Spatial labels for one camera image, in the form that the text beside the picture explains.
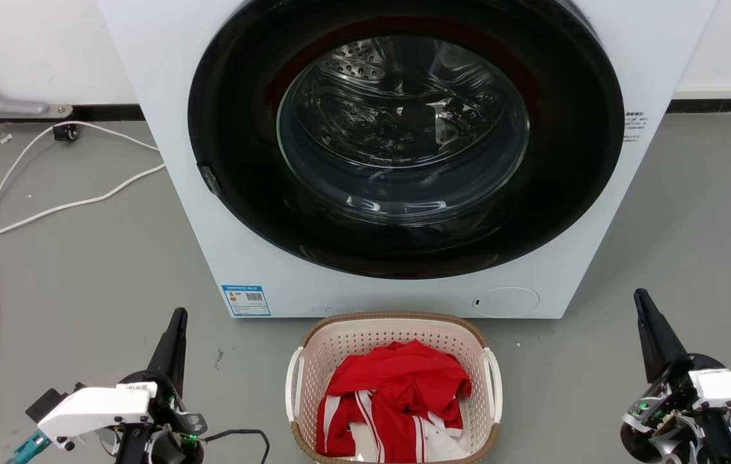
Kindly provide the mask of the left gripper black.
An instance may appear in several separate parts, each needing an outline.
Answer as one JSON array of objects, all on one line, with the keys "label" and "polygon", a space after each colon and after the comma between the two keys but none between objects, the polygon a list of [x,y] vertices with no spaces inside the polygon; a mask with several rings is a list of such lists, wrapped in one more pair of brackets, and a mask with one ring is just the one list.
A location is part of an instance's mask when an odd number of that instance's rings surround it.
[{"label": "left gripper black", "polygon": [[199,437],[208,429],[202,414],[188,410],[182,401],[188,346],[188,311],[176,308],[168,328],[151,356],[147,371],[122,379],[125,387],[156,385],[148,394],[146,411],[135,419],[116,419],[118,434],[115,463],[201,463]]}]

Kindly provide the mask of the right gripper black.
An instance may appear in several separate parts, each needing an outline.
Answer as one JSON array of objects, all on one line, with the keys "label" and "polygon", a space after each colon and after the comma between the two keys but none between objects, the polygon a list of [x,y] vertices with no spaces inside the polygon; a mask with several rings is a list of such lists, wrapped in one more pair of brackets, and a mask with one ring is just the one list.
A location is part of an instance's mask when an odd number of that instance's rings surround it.
[{"label": "right gripper black", "polygon": [[645,463],[731,463],[731,403],[699,401],[690,373],[723,365],[688,354],[648,291],[634,291],[648,390],[623,414],[621,443]]}]

